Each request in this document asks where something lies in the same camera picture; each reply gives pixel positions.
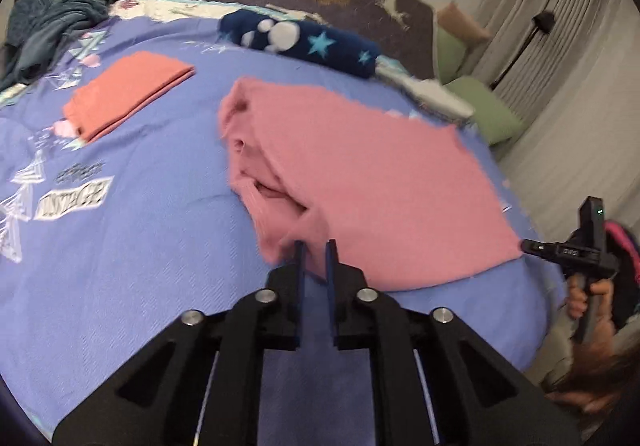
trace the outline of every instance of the green pillow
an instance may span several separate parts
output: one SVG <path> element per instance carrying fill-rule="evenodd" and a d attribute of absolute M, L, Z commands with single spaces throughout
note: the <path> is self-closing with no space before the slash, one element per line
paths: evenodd
<path fill-rule="evenodd" d="M 460 65 L 465 60 L 466 45 L 457 37 L 438 27 L 436 53 L 438 56 L 440 82 L 447 84 L 456 77 Z"/>
<path fill-rule="evenodd" d="M 477 79 L 463 76 L 445 87 L 476 108 L 474 118 L 489 146 L 510 139 L 522 130 L 522 121 Z"/>

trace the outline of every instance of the black gripper frame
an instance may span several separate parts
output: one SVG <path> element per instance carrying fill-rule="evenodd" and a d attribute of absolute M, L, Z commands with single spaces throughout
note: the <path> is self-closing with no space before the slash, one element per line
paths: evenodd
<path fill-rule="evenodd" d="M 613 278 L 618 273 L 618 259 L 607 252 L 604 203 L 602 199 L 587 197 L 579 212 L 580 227 L 566 242 L 545 243 L 525 239 L 520 243 L 523 252 L 538 256 L 562 267 L 569 277 L 581 274 L 580 285 L 587 294 L 587 311 L 578 322 L 574 333 L 576 343 L 590 343 L 598 320 L 600 298 L 591 295 L 591 285 L 599 280 Z"/>
<path fill-rule="evenodd" d="M 335 346 L 369 349 L 377 446 L 434 445 L 420 371 L 441 446 L 581 444 L 571 419 L 452 311 L 402 309 L 340 263 L 334 241 L 326 264 Z"/>
<path fill-rule="evenodd" d="M 300 344 L 304 248 L 231 310 L 186 311 L 57 426 L 52 446 L 257 443 L 265 349 Z"/>

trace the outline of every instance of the navy blue pillow with stars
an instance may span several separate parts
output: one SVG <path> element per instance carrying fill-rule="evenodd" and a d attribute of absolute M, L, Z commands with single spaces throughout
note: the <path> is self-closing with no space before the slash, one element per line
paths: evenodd
<path fill-rule="evenodd" d="M 352 32 L 311 21 L 277 21 L 245 9 L 224 16 L 220 33 L 242 47 L 322 64 L 365 79 L 375 74 L 380 55 L 378 44 Z"/>

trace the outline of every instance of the blue towel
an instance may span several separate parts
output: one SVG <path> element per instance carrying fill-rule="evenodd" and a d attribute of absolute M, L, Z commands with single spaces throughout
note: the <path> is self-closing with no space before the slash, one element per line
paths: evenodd
<path fill-rule="evenodd" d="M 33 25 L 51 5 L 51 0 L 18 0 L 11 9 L 6 27 L 7 45 L 20 47 L 29 37 Z"/>
<path fill-rule="evenodd" d="M 352 32 L 311 21 L 277 21 L 241 9 L 220 20 L 228 41 L 255 50 L 322 64 L 353 76 L 368 78 L 376 71 L 377 44 Z"/>
<path fill-rule="evenodd" d="M 62 55 L 69 41 L 80 37 L 109 17 L 111 0 L 51 0 L 30 22 L 17 54 L 7 64 L 0 90 L 17 82 L 31 84 Z"/>

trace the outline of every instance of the pink sweater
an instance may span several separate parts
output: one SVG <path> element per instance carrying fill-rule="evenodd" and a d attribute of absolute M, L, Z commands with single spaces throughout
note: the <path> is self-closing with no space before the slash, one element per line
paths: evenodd
<path fill-rule="evenodd" d="M 276 263 L 301 239 L 370 286 L 412 289 L 520 256 L 494 187 L 453 126 L 392 117 L 324 88 L 239 79 L 219 112 L 231 188 Z"/>

